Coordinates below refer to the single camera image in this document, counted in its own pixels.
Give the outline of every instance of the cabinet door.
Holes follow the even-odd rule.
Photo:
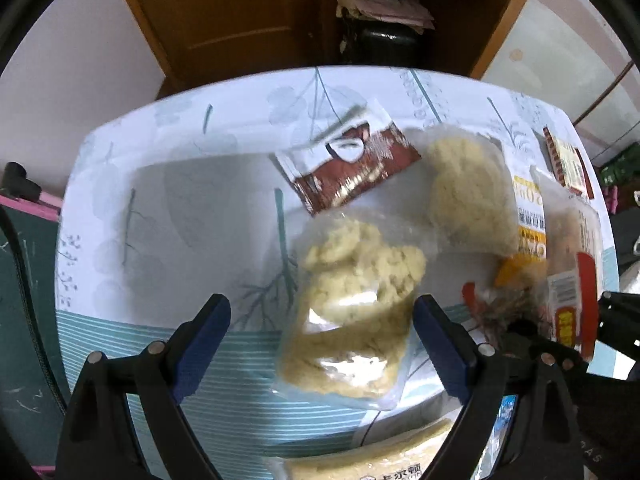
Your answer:
[[[127,0],[174,84],[319,62],[319,0]]]

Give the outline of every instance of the table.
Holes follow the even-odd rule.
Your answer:
[[[547,166],[541,135],[548,126],[588,160],[558,108],[420,70],[263,73],[134,110],[89,134],[65,194],[56,305],[71,387],[92,350],[109,357],[140,352],[150,341],[168,338],[211,293],[220,292],[232,302],[231,330],[198,392],[182,408],[224,478],[269,478],[263,455],[359,446],[441,413],[450,399],[424,350],[415,356],[394,412],[289,402],[270,392],[279,331],[293,301],[293,241],[308,219],[270,153],[308,143],[373,98],[410,140],[424,128],[452,123],[510,143],[531,164]],[[412,182],[410,170],[358,200],[383,210],[419,204],[415,197],[424,183]],[[597,183],[593,168],[587,170]],[[389,190],[376,193],[387,184]],[[606,248],[605,288],[618,290],[609,218],[597,186],[595,192]],[[428,271],[429,290],[454,320],[465,321],[462,284],[487,282],[495,266],[490,256],[445,254]],[[610,375],[613,363],[614,352],[599,346],[592,369]],[[140,404],[130,404],[152,472],[163,475]]]

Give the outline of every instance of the tiled wall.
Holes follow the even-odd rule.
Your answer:
[[[630,63],[615,32],[588,0],[528,0],[482,80],[562,108],[578,120]],[[633,66],[576,123],[600,166],[640,140],[640,72]]]

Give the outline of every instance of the silver screw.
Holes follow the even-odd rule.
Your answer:
[[[86,357],[86,360],[92,365],[95,365],[98,361],[100,361],[100,359],[102,359],[102,352],[98,352],[97,350],[94,352],[91,352]]]
[[[556,358],[547,352],[543,352],[542,354],[540,354],[540,360],[545,365],[553,366],[554,364],[556,364]]]
[[[478,345],[478,351],[485,357],[491,357],[495,354],[495,348],[489,343],[482,343]]]
[[[148,347],[146,347],[146,351],[151,355],[158,355],[159,353],[162,353],[162,350],[164,350],[164,341],[153,341],[152,343],[149,343]]]

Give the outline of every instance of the green surface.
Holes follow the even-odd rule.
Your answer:
[[[65,399],[70,397],[56,329],[54,266],[58,224],[5,208],[18,233],[38,327]],[[33,465],[55,462],[63,415],[27,327],[14,259],[0,232],[0,419]]]

